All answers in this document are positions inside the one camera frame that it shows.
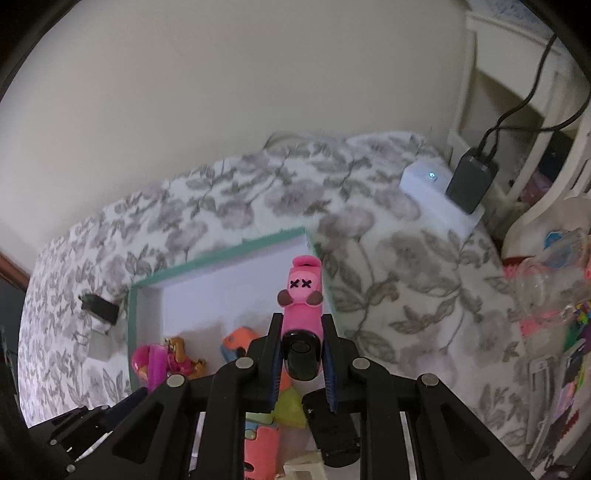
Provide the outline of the clear bag of toys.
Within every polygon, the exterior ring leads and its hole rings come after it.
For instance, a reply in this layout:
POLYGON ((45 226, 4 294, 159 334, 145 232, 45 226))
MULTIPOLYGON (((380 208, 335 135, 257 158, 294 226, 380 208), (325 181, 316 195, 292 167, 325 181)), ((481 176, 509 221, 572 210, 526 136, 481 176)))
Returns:
POLYGON ((504 260, 527 361, 529 413, 523 462, 536 477, 552 468, 583 383, 590 327, 590 236, 552 231, 536 255, 504 260))

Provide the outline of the white power strip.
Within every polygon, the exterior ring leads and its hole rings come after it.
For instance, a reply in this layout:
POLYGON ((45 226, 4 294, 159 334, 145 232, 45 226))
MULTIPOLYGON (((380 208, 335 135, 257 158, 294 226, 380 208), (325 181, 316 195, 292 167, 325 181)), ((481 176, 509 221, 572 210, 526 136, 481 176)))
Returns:
POLYGON ((452 172, 445 163, 417 160, 404 169, 399 188, 414 199, 428 218, 447 233, 451 230, 464 244, 485 214, 479 204, 473 213, 465 213, 446 196, 452 172))

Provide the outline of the black wall charger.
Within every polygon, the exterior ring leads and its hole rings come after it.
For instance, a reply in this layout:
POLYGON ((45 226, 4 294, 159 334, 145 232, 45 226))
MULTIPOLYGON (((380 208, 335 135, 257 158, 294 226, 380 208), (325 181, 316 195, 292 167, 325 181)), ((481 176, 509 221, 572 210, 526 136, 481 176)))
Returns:
POLYGON ((96 294, 83 294, 79 296, 81 309, 98 319, 100 322, 115 325, 118 320, 119 306, 96 294))

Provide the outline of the floral grey white blanket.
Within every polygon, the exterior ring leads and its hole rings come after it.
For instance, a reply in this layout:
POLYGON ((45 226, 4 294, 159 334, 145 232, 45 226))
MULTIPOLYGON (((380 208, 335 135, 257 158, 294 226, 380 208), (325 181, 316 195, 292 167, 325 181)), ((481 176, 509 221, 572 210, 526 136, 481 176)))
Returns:
POLYGON ((527 367, 514 300, 483 227, 463 238, 401 191, 405 168, 438 160, 411 132, 271 140, 132 193, 41 251, 18 345, 20 407, 35 425, 130 392, 126 339, 89 356, 84 293, 131 285, 205 253, 304 228, 325 264, 335 322, 394 373, 439 376, 517 456, 526 446, 527 367))

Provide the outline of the black toy car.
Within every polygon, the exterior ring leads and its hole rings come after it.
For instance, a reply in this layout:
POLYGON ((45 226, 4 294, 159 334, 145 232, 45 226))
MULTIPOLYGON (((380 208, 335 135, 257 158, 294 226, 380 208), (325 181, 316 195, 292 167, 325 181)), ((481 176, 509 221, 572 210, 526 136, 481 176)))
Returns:
POLYGON ((305 394, 301 407, 325 466, 343 468, 361 457, 361 441, 351 415, 329 408, 325 389, 305 394))

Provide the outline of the white wall charger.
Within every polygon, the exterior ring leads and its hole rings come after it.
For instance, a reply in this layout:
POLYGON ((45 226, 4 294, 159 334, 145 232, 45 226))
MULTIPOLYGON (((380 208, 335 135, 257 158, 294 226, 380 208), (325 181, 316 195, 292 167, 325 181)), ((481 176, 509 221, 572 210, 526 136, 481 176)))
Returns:
POLYGON ((87 343, 87 356, 90 359, 107 361, 111 357, 112 346, 109 330, 110 328, 103 324, 96 324, 91 327, 87 343))

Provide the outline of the pink character tube toy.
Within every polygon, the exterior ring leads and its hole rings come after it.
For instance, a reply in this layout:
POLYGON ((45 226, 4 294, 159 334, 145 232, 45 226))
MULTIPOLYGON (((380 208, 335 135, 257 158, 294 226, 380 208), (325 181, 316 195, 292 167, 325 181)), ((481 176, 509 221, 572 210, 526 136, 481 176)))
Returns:
POLYGON ((314 380, 322 365, 322 262, 312 255, 297 256, 287 276, 287 287, 277 294, 283 308, 280 352, 291 378, 314 380))

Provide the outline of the cream plastic frame piece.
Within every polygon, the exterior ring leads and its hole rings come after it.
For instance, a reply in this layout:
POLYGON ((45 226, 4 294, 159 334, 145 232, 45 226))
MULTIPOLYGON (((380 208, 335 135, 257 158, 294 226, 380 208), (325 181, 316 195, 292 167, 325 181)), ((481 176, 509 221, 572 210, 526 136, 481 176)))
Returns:
POLYGON ((303 456, 287 460, 283 464, 282 479, 287 480, 327 480, 325 464, 320 451, 311 451, 303 456))

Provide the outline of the white shelf unit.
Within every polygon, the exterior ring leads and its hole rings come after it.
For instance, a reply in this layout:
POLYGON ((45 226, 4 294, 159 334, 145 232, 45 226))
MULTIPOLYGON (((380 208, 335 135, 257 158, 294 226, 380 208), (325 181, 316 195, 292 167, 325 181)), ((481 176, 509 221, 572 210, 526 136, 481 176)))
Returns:
POLYGON ((552 231, 590 224, 590 86, 519 1, 471 1, 446 155, 456 167, 500 122, 484 224, 503 257, 538 254, 552 231))

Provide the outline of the pink helmet dog figure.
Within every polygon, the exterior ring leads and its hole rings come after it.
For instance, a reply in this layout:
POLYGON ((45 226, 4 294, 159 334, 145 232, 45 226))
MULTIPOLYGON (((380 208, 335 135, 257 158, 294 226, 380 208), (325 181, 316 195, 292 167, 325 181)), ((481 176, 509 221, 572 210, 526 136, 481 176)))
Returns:
POLYGON ((204 359, 190 358, 184 340, 178 336, 165 338, 163 344, 136 348, 130 364, 149 392, 154 391, 171 375, 179 374, 193 380, 204 377, 206 373, 204 359))

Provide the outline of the teal rimmed white box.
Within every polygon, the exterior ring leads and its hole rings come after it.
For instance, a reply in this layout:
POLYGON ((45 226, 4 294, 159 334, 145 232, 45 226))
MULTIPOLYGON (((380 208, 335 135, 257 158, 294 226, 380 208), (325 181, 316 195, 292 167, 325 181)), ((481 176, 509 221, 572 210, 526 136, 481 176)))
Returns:
POLYGON ((131 287, 128 350, 181 337, 204 377, 246 355, 283 316, 277 294, 297 256, 314 255, 304 229, 283 231, 157 272, 131 287))

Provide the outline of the dark grey power adapter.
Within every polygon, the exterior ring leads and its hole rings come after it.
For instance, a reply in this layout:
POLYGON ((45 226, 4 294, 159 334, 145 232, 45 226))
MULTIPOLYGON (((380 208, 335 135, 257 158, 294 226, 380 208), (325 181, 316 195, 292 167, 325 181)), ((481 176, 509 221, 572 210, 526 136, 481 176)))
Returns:
POLYGON ((446 197, 464 213, 471 215, 480 205, 498 172, 498 164, 478 148, 471 148, 460 159, 446 189, 446 197))

